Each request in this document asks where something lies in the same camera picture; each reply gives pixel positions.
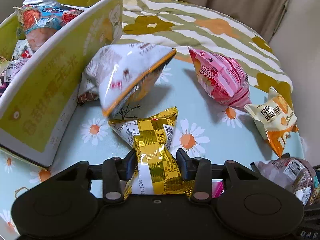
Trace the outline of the brown chocolate snack bag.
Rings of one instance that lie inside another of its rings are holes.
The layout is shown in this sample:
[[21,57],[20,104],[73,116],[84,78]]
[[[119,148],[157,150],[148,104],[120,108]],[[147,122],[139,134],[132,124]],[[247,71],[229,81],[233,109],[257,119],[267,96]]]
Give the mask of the brown chocolate snack bag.
[[251,163],[254,171],[293,193],[303,205],[319,203],[319,178],[304,159],[289,157]]

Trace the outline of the pink striped snack bag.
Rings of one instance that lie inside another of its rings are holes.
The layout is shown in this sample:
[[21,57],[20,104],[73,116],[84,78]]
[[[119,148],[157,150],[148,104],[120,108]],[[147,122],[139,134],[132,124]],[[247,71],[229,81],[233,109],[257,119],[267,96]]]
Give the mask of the pink striped snack bag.
[[188,50],[198,82],[212,99],[236,108],[251,103],[248,75],[236,59],[191,47]]

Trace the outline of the green cardboard box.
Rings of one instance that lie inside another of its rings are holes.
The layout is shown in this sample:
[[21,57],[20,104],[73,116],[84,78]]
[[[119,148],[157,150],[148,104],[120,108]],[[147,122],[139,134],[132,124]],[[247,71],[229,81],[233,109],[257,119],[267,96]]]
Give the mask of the green cardboard box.
[[1,96],[1,149],[48,167],[76,109],[81,74],[121,37],[123,0],[56,0],[85,12],[28,60]]

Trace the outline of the green striped floral duvet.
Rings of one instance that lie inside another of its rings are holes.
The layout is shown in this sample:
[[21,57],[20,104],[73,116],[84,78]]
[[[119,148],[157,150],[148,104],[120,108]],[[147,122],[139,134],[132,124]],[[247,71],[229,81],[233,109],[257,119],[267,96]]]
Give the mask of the green striped floral duvet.
[[[98,0],[72,0],[89,6]],[[255,30],[221,12],[183,0],[119,0],[96,20],[85,38],[88,51],[97,38],[107,44],[152,42],[174,47],[176,59],[190,62],[189,47],[235,58],[249,84],[267,92],[274,87],[291,103],[293,84],[272,48]]]

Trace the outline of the white orange snack bag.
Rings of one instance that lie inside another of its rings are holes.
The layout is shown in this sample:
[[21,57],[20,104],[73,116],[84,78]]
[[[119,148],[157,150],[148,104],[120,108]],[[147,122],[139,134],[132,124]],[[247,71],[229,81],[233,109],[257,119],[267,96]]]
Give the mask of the white orange snack bag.
[[116,116],[148,94],[175,55],[175,48],[151,43],[104,46],[82,72],[77,103],[99,100],[104,116]]

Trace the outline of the pink strawberry snack bag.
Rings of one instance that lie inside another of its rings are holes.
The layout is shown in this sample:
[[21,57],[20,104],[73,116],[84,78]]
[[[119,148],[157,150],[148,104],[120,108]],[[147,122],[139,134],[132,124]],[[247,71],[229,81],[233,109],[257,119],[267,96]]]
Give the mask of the pink strawberry snack bag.
[[222,181],[213,181],[212,182],[212,197],[219,198],[223,194],[223,182]]

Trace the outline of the light blue daisy tablecloth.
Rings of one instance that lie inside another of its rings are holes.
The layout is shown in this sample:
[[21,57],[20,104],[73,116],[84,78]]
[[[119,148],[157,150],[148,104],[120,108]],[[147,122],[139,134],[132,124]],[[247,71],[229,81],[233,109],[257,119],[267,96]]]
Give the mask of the light blue daisy tablecloth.
[[[217,164],[233,159],[249,165],[275,158],[253,119],[211,99],[199,85],[193,65],[184,61],[172,60],[147,96],[124,107],[118,118],[144,118],[171,106],[178,109],[172,154],[182,148],[190,157],[205,157]],[[1,234],[6,239],[17,235],[10,210],[20,194],[78,161],[100,164],[129,151],[129,145],[108,125],[97,100],[82,106],[72,103],[71,115],[62,120],[66,130],[48,170],[18,159],[7,164],[9,155],[1,153]]]

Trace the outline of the shrimp flake snack bag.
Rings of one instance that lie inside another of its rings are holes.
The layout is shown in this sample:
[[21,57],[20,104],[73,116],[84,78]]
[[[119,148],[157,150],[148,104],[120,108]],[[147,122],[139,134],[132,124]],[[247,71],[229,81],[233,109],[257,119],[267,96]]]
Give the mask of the shrimp flake snack bag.
[[33,51],[37,51],[57,31],[87,10],[55,0],[25,0],[21,7],[14,9]]

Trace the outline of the cream orange cake packet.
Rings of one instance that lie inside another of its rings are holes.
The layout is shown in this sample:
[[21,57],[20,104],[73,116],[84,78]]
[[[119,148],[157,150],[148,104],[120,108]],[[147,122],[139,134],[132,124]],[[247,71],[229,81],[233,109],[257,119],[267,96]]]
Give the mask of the cream orange cake packet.
[[284,97],[270,87],[265,103],[248,103],[244,109],[254,119],[258,131],[273,152],[281,157],[290,133],[297,129],[297,117]]

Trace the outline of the purple snack bag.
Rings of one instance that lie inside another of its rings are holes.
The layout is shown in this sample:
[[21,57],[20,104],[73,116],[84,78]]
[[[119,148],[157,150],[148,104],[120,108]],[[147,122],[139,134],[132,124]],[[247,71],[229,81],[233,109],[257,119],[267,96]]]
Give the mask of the purple snack bag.
[[1,73],[1,88],[0,96],[3,95],[11,81],[14,79],[15,75],[23,68],[23,66],[28,62],[29,59],[18,59],[11,61],[7,67],[4,68]]

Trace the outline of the gold yellow snack bag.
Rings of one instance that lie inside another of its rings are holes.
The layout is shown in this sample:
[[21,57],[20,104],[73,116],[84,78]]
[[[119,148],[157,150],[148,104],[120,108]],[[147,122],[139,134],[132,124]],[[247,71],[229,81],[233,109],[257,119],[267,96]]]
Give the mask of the gold yellow snack bag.
[[182,178],[170,153],[178,109],[168,108],[145,119],[109,120],[108,124],[136,151],[137,167],[125,186],[131,194],[186,194],[191,196],[194,181]]

